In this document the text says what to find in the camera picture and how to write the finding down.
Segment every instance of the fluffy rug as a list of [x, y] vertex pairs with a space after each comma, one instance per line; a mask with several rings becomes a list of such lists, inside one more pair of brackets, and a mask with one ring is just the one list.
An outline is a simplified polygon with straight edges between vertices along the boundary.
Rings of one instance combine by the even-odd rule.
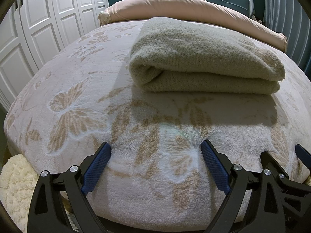
[[[8, 214], [23, 233], [27, 233], [28, 211], [38, 175], [22, 154], [13, 156], [0, 174], [0, 200]], [[69, 214], [69, 204], [64, 203]], [[74, 230], [77, 227], [69, 221]]]

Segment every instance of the blue gripper pad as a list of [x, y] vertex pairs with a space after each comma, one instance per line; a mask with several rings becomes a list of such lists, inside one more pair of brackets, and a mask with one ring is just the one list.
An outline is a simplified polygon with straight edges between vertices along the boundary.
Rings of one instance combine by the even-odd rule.
[[84, 195], [92, 192], [111, 156], [111, 148], [106, 143], [84, 174], [81, 191]]
[[228, 173], [206, 141], [202, 142], [201, 150], [205, 164], [211, 172], [217, 188], [228, 195], [231, 190]]
[[301, 162], [308, 169], [311, 169], [311, 155], [310, 155], [310, 153], [299, 144], [297, 144], [295, 146], [295, 151], [296, 151], [297, 157], [301, 160]]

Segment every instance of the bed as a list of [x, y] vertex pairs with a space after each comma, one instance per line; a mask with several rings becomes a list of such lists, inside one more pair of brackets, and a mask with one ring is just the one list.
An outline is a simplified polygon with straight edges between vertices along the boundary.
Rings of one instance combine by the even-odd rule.
[[224, 194], [200, 152], [207, 138], [246, 170], [260, 172], [267, 150], [291, 180], [307, 179], [294, 146], [311, 152], [311, 83], [284, 52], [248, 37], [285, 67], [272, 95], [144, 92], [133, 84], [128, 53], [145, 21], [109, 23], [50, 60], [7, 114], [11, 154], [23, 154], [38, 174], [58, 173], [108, 142], [111, 159], [87, 195], [94, 212], [158, 231], [206, 229], [220, 207]]

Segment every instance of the silver bolt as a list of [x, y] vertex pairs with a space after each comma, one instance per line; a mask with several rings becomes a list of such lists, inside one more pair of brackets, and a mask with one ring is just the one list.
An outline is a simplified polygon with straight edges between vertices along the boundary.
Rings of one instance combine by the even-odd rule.
[[233, 166], [233, 168], [236, 169], [237, 171], [241, 171], [241, 170], [242, 170], [242, 166], [239, 165], [239, 164], [235, 164], [235, 165]]
[[265, 169], [263, 172], [265, 173], [265, 175], [270, 175], [271, 174], [269, 169]]
[[72, 166], [71, 168], [70, 168], [70, 171], [71, 172], [76, 172], [78, 170], [78, 167], [77, 166]]
[[43, 172], [41, 173], [41, 176], [42, 176], [42, 177], [45, 177], [46, 175], [48, 175], [48, 171], [43, 171]]

